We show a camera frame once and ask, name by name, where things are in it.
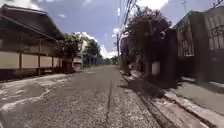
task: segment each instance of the building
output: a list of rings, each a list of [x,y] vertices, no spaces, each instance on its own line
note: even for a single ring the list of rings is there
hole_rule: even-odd
[[[62,59],[53,46],[63,39],[46,12],[3,5],[0,9],[0,79],[41,75],[62,68]]]
[[[190,11],[174,29],[178,38],[178,76],[221,82],[224,76],[224,6]]]

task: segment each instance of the cloud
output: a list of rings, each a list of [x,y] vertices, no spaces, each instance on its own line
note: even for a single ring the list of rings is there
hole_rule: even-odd
[[[118,16],[121,15],[121,9],[120,9],[120,8],[117,9],[117,15],[118,15]]]
[[[46,2],[49,2],[49,3],[50,3],[50,2],[54,2],[54,1],[55,1],[55,0],[46,0]]]
[[[108,52],[104,45],[101,45],[100,49],[100,54],[103,56],[103,58],[112,58],[117,55],[117,51],[114,50],[112,52]]]
[[[117,34],[119,32],[119,28],[114,28],[113,32],[114,32],[114,34]]]
[[[86,6],[88,4],[90,4],[92,2],[92,0],[85,0],[83,3],[82,3],[82,6]]]
[[[37,0],[37,2],[48,2],[48,3],[52,3],[52,2],[59,2],[59,1],[62,1],[62,0]]]
[[[113,29],[113,35],[111,36],[112,38],[113,37],[116,37],[116,35],[119,33],[119,28],[114,28]]]
[[[161,9],[168,0],[139,0],[137,5],[140,7],[149,7],[150,9]]]
[[[0,7],[4,4],[18,6],[23,8],[30,8],[35,10],[42,10],[37,4],[35,4],[32,0],[0,0]]]
[[[93,37],[93,36],[87,34],[87,32],[75,32],[75,34],[80,34],[81,36],[87,37],[87,38],[89,38],[89,39],[93,39],[93,40],[95,40],[96,42],[98,42],[98,40],[97,40],[95,37]],[[87,45],[88,45],[88,42],[84,41],[84,42],[83,42],[83,45],[82,45],[82,49],[85,49],[85,47],[86,47]]]
[[[111,37],[112,37],[112,38],[116,37],[116,34],[113,34]]]
[[[65,18],[66,17],[65,14],[58,14],[58,16],[61,17],[61,18]]]

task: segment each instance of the sky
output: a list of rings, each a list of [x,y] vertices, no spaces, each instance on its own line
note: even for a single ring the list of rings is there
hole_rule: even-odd
[[[215,0],[186,0],[186,11],[204,11]],[[0,0],[4,3],[46,11],[62,33],[84,32],[101,45],[101,54],[111,57],[116,54],[114,42],[117,26],[121,26],[127,0]],[[173,25],[186,13],[183,0],[138,0],[141,7],[160,10]]]

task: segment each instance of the street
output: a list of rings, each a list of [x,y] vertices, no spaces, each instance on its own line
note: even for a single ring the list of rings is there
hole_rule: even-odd
[[[208,128],[162,98],[143,103],[125,84],[115,66],[3,83],[2,127]]]

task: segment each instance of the foliage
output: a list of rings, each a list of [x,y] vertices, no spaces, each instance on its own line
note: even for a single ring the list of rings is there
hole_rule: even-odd
[[[111,60],[109,58],[103,59],[103,63],[106,64],[106,65],[110,65]]]
[[[129,38],[129,44],[124,47],[129,47],[128,54],[132,57],[144,55],[149,60],[155,59],[164,43],[164,32],[170,26],[171,22],[161,12],[138,7],[137,13],[123,31]]]
[[[55,46],[58,56],[73,59],[80,52],[83,39],[77,34],[64,34],[64,41]]]
[[[100,46],[95,40],[90,39],[84,52],[90,56],[97,57],[100,55]]]
[[[113,65],[116,65],[118,63],[118,57],[117,56],[112,57],[111,61]]]

